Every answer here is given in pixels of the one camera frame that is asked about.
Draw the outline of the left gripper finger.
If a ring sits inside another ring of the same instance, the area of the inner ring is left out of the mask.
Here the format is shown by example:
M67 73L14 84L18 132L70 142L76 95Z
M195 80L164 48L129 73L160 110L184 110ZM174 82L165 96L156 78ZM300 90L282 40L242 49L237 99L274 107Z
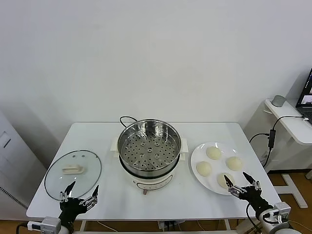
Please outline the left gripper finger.
M60 194L59 194L59 198L60 198L60 201L68 201L68 198L70 196L70 193L75 185L75 181L72 182L70 185L68 185L65 189L65 191L61 191Z
M79 203L80 206L84 207L86 210L90 210L98 203L98 189L99 185L96 186L92 195Z

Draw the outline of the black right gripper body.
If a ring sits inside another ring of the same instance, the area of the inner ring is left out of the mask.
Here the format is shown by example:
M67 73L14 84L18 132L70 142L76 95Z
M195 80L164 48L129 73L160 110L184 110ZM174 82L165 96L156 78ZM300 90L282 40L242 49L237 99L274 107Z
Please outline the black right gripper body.
M246 200L254 209L256 216L260 216L262 212L273 208L273 206L270 205L267 200L262 198L261 189L256 190L254 186L242 187L242 189L246 192L240 193L238 198L241 200Z

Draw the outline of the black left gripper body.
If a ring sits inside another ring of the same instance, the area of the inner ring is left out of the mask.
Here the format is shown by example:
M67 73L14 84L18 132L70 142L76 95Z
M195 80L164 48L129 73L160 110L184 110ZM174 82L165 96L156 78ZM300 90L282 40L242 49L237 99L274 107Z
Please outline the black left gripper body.
M78 215L86 213L86 206L80 204L82 201L81 198L70 197L67 201L60 203L61 223L73 223Z

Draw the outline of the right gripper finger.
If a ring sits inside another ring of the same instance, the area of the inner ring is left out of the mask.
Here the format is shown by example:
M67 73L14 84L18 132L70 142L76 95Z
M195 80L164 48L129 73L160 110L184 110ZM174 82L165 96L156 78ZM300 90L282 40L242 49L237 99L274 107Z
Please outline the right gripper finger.
M260 193L261 192L261 186L260 182L258 180L255 180L251 175L247 174L246 172L243 172L244 177L246 180L250 183L249 186L243 187L243 189L248 193Z
M232 183L232 181L224 175L224 179L226 181L226 185L228 186L228 192L232 195L234 195L237 198L240 198L240 195L244 193L244 190Z

